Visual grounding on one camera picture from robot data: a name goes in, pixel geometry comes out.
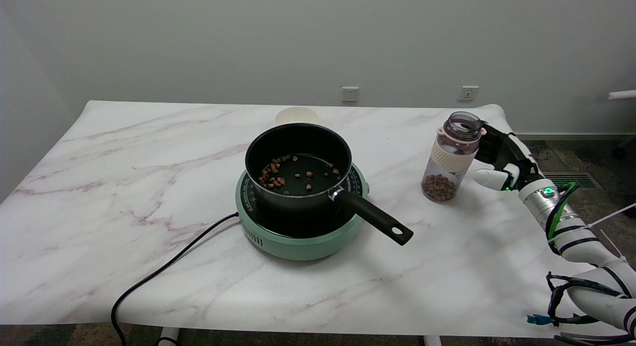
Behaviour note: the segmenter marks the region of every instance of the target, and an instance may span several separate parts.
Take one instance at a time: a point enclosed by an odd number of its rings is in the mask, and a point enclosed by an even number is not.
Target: wall socket
[[[342,102],[357,103],[360,99],[360,88],[357,86],[342,87]]]
[[[462,93],[459,95],[459,101],[472,101],[477,97],[477,91],[479,86],[466,86],[462,87]]]

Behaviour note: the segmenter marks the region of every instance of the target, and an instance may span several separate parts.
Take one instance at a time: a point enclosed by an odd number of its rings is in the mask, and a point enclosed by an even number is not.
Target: nut
[[[443,174],[429,174],[422,181],[422,191],[434,201],[448,201],[457,194],[457,186]]]

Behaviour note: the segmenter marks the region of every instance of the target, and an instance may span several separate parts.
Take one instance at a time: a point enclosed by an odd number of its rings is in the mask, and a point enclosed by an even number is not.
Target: marble tabletop
[[[109,320],[118,296],[236,211],[245,150],[286,106],[91,101],[0,205],[0,323]],[[464,180],[446,204],[419,183],[445,108],[311,107],[347,140],[370,199],[415,231],[400,247],[368,224],[314,262],[271,257],[232,219],[127,298],[125,323],[216,330],[551,337],[600,323],[544,314],[553,255],[516,192]],[[472,109],[509,129],[497,105]],[[471,170],[483,168],[475,161]],[[559,314],[578,310],[564,298]]]

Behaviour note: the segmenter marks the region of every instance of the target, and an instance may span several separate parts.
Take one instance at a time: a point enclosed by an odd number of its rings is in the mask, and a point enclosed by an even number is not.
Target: saucepan
[[[257,203],[281,223],[314,223],[344,208],[404,246],[413,231],[363,197],[341,187],[352,165],[347,142],[320,125],[297,122],[268,129],[250,144],[247,175]]]

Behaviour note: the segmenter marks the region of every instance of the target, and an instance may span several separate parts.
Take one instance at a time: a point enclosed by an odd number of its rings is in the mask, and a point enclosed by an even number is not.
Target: floor vent
[[[579,184],[579,188],[602,189],[590,172],[543,172],[543,174],[546,178],[550,178],[557,187],[575,181]]]

